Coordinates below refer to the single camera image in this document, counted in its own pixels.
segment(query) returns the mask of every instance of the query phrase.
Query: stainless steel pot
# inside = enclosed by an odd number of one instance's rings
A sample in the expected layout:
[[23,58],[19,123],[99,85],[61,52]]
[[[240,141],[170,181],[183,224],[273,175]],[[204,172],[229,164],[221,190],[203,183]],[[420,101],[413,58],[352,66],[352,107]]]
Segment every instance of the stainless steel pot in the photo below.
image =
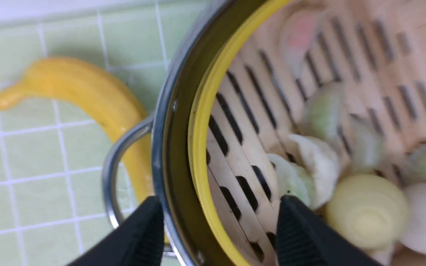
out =
[[208,226],[193,186],[188,161],[188,126],[195,94],[225,42],[266,0],[216,0],[200,15],[184,39],[164,83],[154,115],[115,143],[102,172],[105,207],[116,228],[123,221],[116,202],[120,159],[137,139],[152,131],[152,177],[162,202],[171,247],[183,265],[232,265]]

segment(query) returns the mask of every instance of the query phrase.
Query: tile grout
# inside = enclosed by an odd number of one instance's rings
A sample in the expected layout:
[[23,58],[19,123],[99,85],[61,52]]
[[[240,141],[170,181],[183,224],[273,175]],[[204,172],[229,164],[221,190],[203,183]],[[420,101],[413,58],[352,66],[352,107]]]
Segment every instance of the tile grout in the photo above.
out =
[[[131,210],[132,209],[129,208],[129,209],[123,210],[123,212],[131,212]],[[71,219],[61,219],[61,220],[52,221],[52,222],[43,222],[43,223],[40,223],[40,224],[32,224],[32,225],[27,225],[27,226],[21,226],[21,227],[19,227],[18,230],[19,231],[27,231],[27,230],[31,230],[31,229],[50,227],[50,226],[60,225],[60,224],[69,224],[71,222],[82,222],[82,221],[88,221],[88,220],[91,220],[91,219],[103,218],[103,217],[106,217],[106,214],[104,212],[102,212],[101,214],[89,214],[89,215],[85,215],[85,216],[74,217],[74,218],[71,218]],[[17,231],[16,228],[3,229],[3,230],[0,230],[0,234],[7,234],[7,233],[16,232],[16,231]]]
[[[6,150],[4,137],[2,136],[1,133],[2,133],[2,123],[1,123],[1,117],[0,117],[0,151],[1,151],[1,156],[3,160],[4,173],[7,180],[10,181],[12,180],[10,164],[7,158],[7,150]],[[17,234],[17,245],[19,247],[19,252],[21,254],[21,263],[23,266],[26,266],[27,254],[26,254],[26,247],[24,245],[24,236],[22,235],[22,231],[20,230],[20,217],[19,217],[19,212],[17,207],[17,199],[14,192],[14,188],[11,183],[8,184],[7,188],[9,189],[9,194],[10,194],[9,196],[10,196],[11,209],[12,209],[12,214],[13,214],[14,223],[15,223],[15,232]]]
[[155,3],[155,13],[157,18],[157,27],[159,28],[159,38],[160,38],[160,47],[162,49],[162,58],[164,59],[164,69],[167,72],[169,68],[169,63],[167,59],[167,50],[165,48],[164,31],[162,30],[162,20],[160,18],[159,3],[157,1]]
[[63,177],[64,175],[76,175],[76,174],[83,174],[83,173],[90,173],[90,172],[96,172],[100,171],[101,167],[93,167],[93,168],[85,168],[81,170],[73,170],[69,172],[58,172],[48,175],[37,175],[35,177],[23,177],[23,178],[17,178],[17,179],[11,179],[8,181],[2,181],[0,182],[0,187],[3,185],[14,185],[14,184],[22,184],[27,183],[31,181],[38,181],[38,180],[47,180],[50,178],[56,178],[56,177]]
[[[44,37],[44,26],[42,24],[39,24],[38,27],[38,32],[39,32],[39,40],[40,40],[40,44],[42,47],[42,51],[44,53],[44,57],[48,57],[48,53],[47,53],[47,45],[45,43],[45,37]],[[65,176],[65,181],[67,184],[67,190],[68,190],[68,194],[69,194],[69,198],[70,198],[70,205],[72,208],[72,215],[73,217],[76,219],[77,218],[77,207],[75,204],[75,197],[73,196],[73,188],[71,187],[71,181],[70,181],[70,175],[68,174],[69,170],[69,166],[68,166],[68,158],[67,158],[67,150],[65,147],[65,142],[64,142],[64,135],[62,134],[62,130],[61,130],[61,126],[60,126],[60,112],[59,112],[59,107],[57,104],[57,101],[52,100],[52,107],[54,109],[54,114],[55,114],[55,123],[56,123],[56,128],[57,128],[57,134],[58,134],[58,138],[59,138],[59,144],[60,144],[60,150],[62,153],[62,160],[63,160],[63,164],[64,164],[64,176]],[[78,244],[78,252],[80,254],[83,253],[83,242],[81,241],[81,233],[80,233],[80,225],[78,224],[78,221],[75,220],[75,234],[77,236],[77,244]]]
[[103,57],[105,59],[105,68],[108,71],[111,67],[109,65],[109,60],[108,60],[108,48],[106,47],[105,32],[103,29],[103,18],[101,17],[100,10],[97,10],[97,22],[98,22],[99,35],[101,39],[101,49],[103,50]]
[[35,128],[28,128],[28,129],[21,129],[21,130],[14,130],[14,131],[2,131],[0,133],[0,136],[7,137],[7,136],[14,136],[14,135],[22,135],[27,133],[35,133],[35,132],[42,132],[42,131],[49,131],[57,129],[58,127],[66,128],[66,127],[75,127],[75,126],[86,126],[94,124],[95,121],[88,119],[88,120],[82,120],[78,122],[72,122],[72,123],[61,123],[60,126],[54,125],[54,126],[41,126],[41,127],[35,127]]

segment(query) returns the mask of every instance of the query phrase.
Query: yellow steamer rim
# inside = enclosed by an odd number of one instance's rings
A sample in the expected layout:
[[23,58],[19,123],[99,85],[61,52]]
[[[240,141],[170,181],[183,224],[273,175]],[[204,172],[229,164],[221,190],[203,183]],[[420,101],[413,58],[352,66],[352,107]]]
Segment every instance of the yellow steamer rim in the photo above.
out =
[[269,0],[256,10],[235,34],[228,40],[219,53],[216,61],[211,65],[209,73],[203,79],[201,86],[196,92],[196,110],[190,116],[188,152],[190,158],[190,170],[195,184],[196,193],[208,224],[228,257],[238,266],[250,265],[249,261],[237,249],[226,233],[215,205],[208,182],[206,165],[206,136],[208,132],[208,121],[213,108],[214,99],[218,88],[230,66],[233,58],[239,52],[243,44],[254,33],[254,31],[265,22],[272,14],[289,4],[289,0]]

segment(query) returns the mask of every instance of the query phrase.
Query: countertop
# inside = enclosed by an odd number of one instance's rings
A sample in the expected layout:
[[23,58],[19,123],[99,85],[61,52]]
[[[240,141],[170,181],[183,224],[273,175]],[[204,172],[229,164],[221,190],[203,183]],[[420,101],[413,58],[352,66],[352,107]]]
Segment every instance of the countertop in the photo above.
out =
[[[107,69],[154,109],[174,52],[207,1],[190,0],[0,27],[0,89],[39,58]],[[110,232],[100,169],[111,143],[83,111],[31,99],[0,112],[0,266],[60,266]],[[125,214],[138,203],[125,170]],[[177,265],[174,259],[163,265]]]

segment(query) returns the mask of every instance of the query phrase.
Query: pot handle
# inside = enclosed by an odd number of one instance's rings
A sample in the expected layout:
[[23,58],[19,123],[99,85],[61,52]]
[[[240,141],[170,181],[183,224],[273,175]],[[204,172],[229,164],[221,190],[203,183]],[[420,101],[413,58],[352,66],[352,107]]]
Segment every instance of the pot handle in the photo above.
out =
[[[120,211],[119,204],[116,199],[116,176],[118,165],[123,158],[126,150],[137,140],[149,134],[152,130],[154,115],[150,115],[142,120],[135,127],[131,128],[111,147],[106,156],[101,171],[101,180],[103,187],[103,201],[105,203],[106,214],[114,229],[124,221],[123,214]],[[175,258],[175,253],[169,244],[164,246],[164,256]]]

